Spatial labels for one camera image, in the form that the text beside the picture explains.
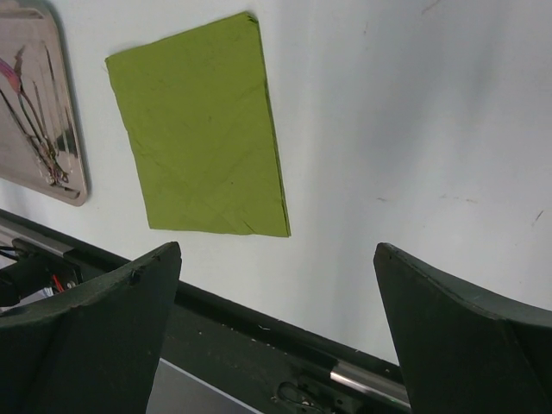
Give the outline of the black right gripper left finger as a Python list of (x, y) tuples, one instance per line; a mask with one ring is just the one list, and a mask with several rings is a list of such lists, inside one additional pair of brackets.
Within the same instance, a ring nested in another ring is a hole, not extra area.
[(168, 242), (1, 315), (3, 413), (143, 413), (181, 268)]

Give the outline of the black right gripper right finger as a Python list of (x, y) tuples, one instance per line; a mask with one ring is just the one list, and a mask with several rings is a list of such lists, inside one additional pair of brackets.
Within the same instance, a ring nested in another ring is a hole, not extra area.
[(389, 243), (373, 265), (415, 413), (549, 413), (551, 313)]

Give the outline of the green paper napkin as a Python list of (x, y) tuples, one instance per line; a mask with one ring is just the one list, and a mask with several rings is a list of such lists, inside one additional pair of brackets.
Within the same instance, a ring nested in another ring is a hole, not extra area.
[(106, 66), (150, 228), (290, 235), (253, 15), (115, 53)]

